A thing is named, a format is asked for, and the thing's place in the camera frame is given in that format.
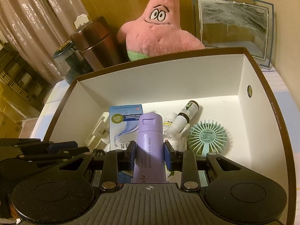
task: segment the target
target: glass photo frame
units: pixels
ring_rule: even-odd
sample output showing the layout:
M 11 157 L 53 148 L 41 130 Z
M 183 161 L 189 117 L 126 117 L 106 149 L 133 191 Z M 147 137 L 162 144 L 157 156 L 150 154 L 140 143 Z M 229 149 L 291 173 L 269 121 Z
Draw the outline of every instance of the glass photo frame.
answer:
M 206 48 L 246 47 L 270 68 L 274 5 L 260 0 L 193 0 L 195 35 Z

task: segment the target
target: round metal bolt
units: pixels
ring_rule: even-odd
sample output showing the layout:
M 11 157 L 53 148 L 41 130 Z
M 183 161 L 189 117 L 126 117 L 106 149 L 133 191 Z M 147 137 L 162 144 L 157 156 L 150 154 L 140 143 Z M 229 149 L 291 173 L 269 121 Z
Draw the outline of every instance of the round metal bolt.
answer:
M 196 182 L 189 181 L 184 183 L 184 187 L 186 187 L 187 189 L 196 189 L 198 187 L 198 184 Z
M 114 187 L 116 187 L 116 183 L 115 182 L 111 182 L 111 181 L 107 181 L 102 183 L 102 187 L 105 189 L 113 189 Z

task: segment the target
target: beige curtain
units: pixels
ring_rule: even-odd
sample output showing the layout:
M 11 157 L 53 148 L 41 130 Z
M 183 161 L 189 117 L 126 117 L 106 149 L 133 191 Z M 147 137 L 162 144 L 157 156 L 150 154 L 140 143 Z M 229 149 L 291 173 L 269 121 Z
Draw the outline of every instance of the beige curtain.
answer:
M 62 80 L 52 55 L 87 14 L 80 0 L 0 0 L 0 31 L 51 84 Z

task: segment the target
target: cardboard box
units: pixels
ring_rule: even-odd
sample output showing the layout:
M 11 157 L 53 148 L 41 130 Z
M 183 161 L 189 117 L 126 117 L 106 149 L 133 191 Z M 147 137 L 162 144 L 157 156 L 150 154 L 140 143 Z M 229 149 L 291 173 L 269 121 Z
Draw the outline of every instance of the cardboard box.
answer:
M 130 141 L 137 141 L 138 123 L 142 114 L 141 104 L 109 108 L 110 150 L 126 150 Z
M 55 113 L 44 140 L 85 138 L 104 111 L 141 103 L 163 118 L 195 100 L 191 120 L 214 120 L 226 130 L 223 155 L 278 182 L 288 204 L 280 221 L 295 215 L 296 175 L 287 129 L 260 68 L 244 48 L 181 52 L 120 64 L 78 77 Z

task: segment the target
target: patrick star plush toy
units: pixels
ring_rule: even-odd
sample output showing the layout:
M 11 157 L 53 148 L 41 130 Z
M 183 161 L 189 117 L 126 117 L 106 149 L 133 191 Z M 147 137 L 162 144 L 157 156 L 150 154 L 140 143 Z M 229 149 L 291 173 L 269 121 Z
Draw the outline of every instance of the patrick star plush toy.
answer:
M 126 42 L 131 61 L 205 48 L 180 28 L 179 0 L 150 0 L 141 17 L 122 25 L 117 39 Z

